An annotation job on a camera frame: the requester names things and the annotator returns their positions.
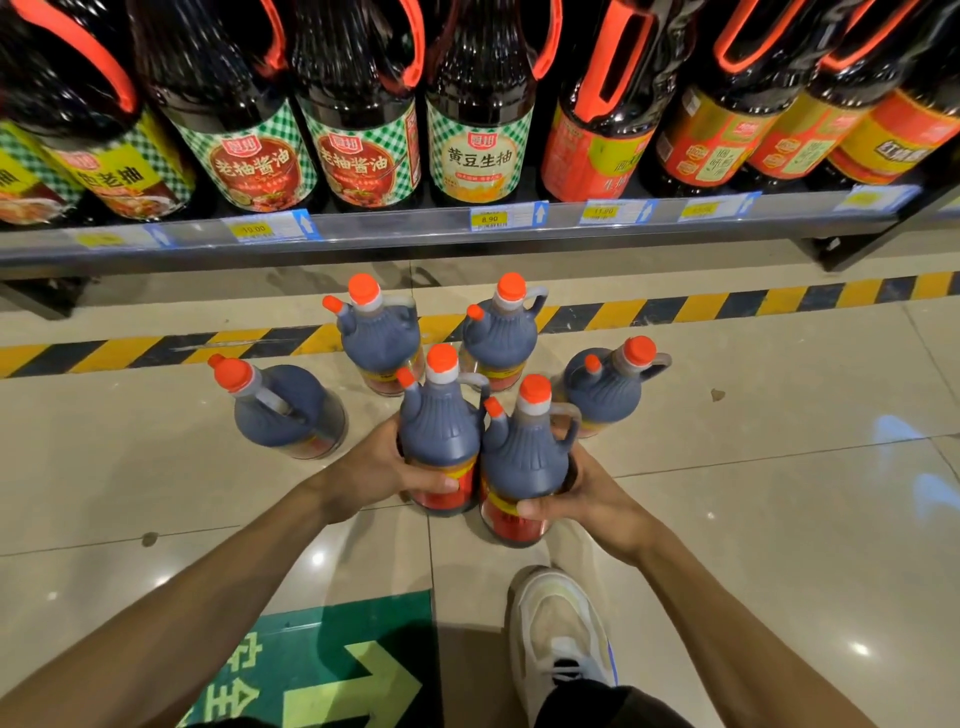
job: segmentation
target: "green floor sign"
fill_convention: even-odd
[[[439,728],[430,592],[261,617],[180,726],[239,716],[278,728]]]

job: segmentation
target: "yellow and black hazard stripe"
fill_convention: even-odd
[[[960,272],[926,273],[663,299],[548,305],[537,317],[537,324],[540,333],[570,333],[824,311],[956,295],[960,295]],[[423,343],[460,341],[464,318],[463,313],[421,317]],[[214,353],[257,359],[342,350],[335,324],[31,344],[0,348],[0,378],[198,364],[206,362]]]

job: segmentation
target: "hand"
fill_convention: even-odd
[[[407,465],[396,449],[398,414],[373,429],[325,470],[304,480],[321,499],[324,521],[339,523],[400,491],[452,493],[460,484],[437,471]]]
[[[573,519],[610,556],[636,566],[638,554],[652,544],[660,522],[628,496],[580,443],[570,454],[577,466],[577,479],[570,490],[522,500],[516,511],[535,521]]]

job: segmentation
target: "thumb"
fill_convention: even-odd
[[[447,477],[446,473],[406,464],[400,466],[400,481],[406,491],[453,493],[460,488],[460,482]]]
[[[522,518],[531,521],[555,521],[556,519],[577,521],[578,511],[576,497],[571,493],[521,500],[516,505],[516,512]]]

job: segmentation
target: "shoe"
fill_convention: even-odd
[[[508,625],[510,667],[531,728],[543,702],[569,680],[616,686],[607,632],[580,586],[559,569],[539,569],[516,588]]]

